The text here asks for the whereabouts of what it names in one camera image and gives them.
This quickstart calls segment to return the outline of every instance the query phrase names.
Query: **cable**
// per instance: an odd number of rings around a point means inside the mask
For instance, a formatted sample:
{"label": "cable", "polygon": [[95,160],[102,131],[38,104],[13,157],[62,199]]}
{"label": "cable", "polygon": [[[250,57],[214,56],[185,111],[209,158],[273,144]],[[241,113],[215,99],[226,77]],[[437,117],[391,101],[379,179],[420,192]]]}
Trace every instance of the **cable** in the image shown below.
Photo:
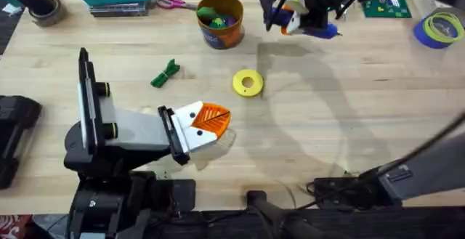
{"label": "cable", "polygon": [[281,8],[283,7],[285,2],[286,2],[286,0],[280,0],[279,1],[278,5],[276,6],[276,11],[274,11],[272,13],[271,18],[267,22],[267,26],[266,26],[267,31],[270,31],[271,26],[273,25],[273,20],[276,19],[276,17],[279,14],[279,11],[281,10]]}
{"label": "cable", "polygon": [[55,225],[57,225],[61,220],[63,220],[67,216],[68,216],[67,214],[64,214],[63,216],[61,216],[57,221],[55,221],[53,224],[51,224],[49,226],[49,228],[47,228],[45,231],[49,232]]}
{"label": "cable", "polygon": [[336,20],[339,20],[342,15],[344,14],[344,12],[346,12],[346,10],[350,7],[350,5],[352,3],[354,3],[355,0],[349,0],[339,11],[337,11],[336,13]]}
{"label": "cable", "polygon": [[268,239],[275,239],[276,236],[275,236],[274,232],[272,231],[272,228],[270,228],[270,226],[268,225],[267,220],[266,220],[265,216],[261,213],[261,211],[258,208],[254,207],[254,206],[250,206],[250,208],[252,210],[254,210],[254,212],[259,216],[260,221],[262,222],[263,228],[267,232]]}
{"label": "cable", "polygon": [[316,205],[317,203],[320,203],[324,201],[327,198],[330,198],[331,196],[337,195],[340,192],[344,192],[345,190],[352,189],[354,187],[357,187],[359,185],[364,185],[367,184],[383,175],[388,173],[389,171],[403,165],[407,161],[411,160],[412,158],[415,158],[416,156],[420,155],[424,151],[428,150],[430,147],[435,145],[438,141],[440,141],[442,138],[446,137],[449,135],[452,131],[457,129],[463,122],[465,121],[465,111],[463,111],[456,119],[454,119],[449,125],[447,125],[444,129],[442,129],[439,133],[435,134],[432,138],[428,139],[425,143],[417,147],[414,151],[409,153],[408,155],[404,156],[403,158],[395,161],[392,163],[390,166],[386,167],[385,169],[380,170],[376,174],[369,175],[364,179],[358,180],[356,182],[353,182],[349,185],[346,185],[344,187],[341,187],[339,189],[335,189],[333,192],[328,193],[326,195],[323,195],[317,199],[315,199],[313,202],[308,203],[306,205],[298,207],[296,210],[303,210],[306,208],[309,208],[311,206]]}

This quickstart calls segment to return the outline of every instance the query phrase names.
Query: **orange bucket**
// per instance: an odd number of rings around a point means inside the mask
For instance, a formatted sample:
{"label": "orange bucket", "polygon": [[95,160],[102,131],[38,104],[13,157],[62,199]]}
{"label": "orange bucket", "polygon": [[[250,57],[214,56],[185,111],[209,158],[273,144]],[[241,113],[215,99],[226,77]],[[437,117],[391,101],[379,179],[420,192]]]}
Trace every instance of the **orange bucket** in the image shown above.
{"label": "orange bucket", "polygon": [[237,21],[227,28],[210,28],[197,16],[205,42],[215,49],[227,49],[239,44],[244,8],[239,0],[201,0],[198,8],[212,7],[218,15],[234,17]]}

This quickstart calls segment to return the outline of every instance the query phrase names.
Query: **green toy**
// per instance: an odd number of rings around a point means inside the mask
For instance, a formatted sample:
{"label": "green toy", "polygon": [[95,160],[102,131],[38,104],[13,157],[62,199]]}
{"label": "green toy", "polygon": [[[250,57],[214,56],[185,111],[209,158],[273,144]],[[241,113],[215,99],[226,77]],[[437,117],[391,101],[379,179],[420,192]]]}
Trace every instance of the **green toy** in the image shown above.
{"label": "green toy", "polygon": [[220,18],[213,7],[201,7],[200,9],[197,9],[197,16],[208,20],[215,20]]}
{"label": "green toy", "polygon": [[160,75],[158,75],[156,78],[154,78],[150,82],[150,85],[156,88],[161,88],[168,81],[168,78],[177,73],[177,71],[179,71],[180,68],[181,66],[177,65],[174,59],[169,60],[166,69],[163,72],[161,72]]}
{"label": "green toy", "polygon": [[197,16],[202,19],[205,24],[209,24],[210,28],[226,28],[223,19],[215,12],[213,7],[201,7],[197,9]]}
{"label": "green toy", "polygon": [[226,28],[226,24],[221,18],[215,18],[209,24],[210,28]]}

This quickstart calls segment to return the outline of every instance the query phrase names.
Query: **wooden tabletop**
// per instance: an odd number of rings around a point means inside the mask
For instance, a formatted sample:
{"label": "wooden tabletop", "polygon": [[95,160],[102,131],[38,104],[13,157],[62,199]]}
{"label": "wooden tabletop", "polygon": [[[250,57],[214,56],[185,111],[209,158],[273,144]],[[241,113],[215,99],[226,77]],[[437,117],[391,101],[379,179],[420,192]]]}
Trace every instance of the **wooden tabletop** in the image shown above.
{"label": "wooden tabletop", "polygon": [[[0,191],[0,214],[69,209],[78,179],[63,166],[63,142],[78,120],[82,46],[120,108],[156,114],[161,105],[203,100],[231,110],[227,133],[188,165],[165,157],[142,167],[162,178],[194,179],[199,210],[243,208],[252,189],[282,207],[308,203],[306,182],[399,158],[465,105],[465,41],[428,49],[412,35],[416,19],[365,19],[354,7],[338,23],[343,36],[336,39],[282,36],[277,28],[265,31],[259,0],[241,0],[246,35],[236,48],[219,51],[203,42],[187,9],[96,19],[82,0],[63,1],[70,14],[55,27],[39,28],[24,14],[0,61],[0,93],[44,106],[12,187]],[[182,71],[162,89],[151,87],[171,58]],[[257,97],[233,91],[233,75],[244,68],[264,77]],[[464,203],[456,190],[406,205]]]}

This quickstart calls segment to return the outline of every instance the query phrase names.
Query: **yellow ring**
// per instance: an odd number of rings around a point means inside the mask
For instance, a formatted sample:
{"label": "yellow ring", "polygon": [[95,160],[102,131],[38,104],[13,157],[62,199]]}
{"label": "yellow ring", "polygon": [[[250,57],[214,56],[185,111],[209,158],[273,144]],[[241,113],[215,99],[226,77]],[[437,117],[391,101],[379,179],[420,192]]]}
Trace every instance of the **yellow ring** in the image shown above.
{"label": "yellow ring", "polygon": [[[444,20],[447,20],[457,30],[457,37],[453,38],[450,36],[446,36],[437,28],[435,28],[433,25],[433,19],[435,18],[442,18]],[[431,17],[428,17],[423,24],[423,29],[430,38],[442,43],[453,43],[454,41],[457,41],[464,37],[464,28],[462,27],[459,18],[454,14],[447,12],[436,13]]]}
{"label": "yellow ring", "polygon": [[[251,87],[246,87],[242,84],[242,80],[245,78],[252,79],[253,83]],[[244,69],[234,75],[232,78],[232,87],[241,96],[253,97],[263,89],[263,78],[255,70]]]}

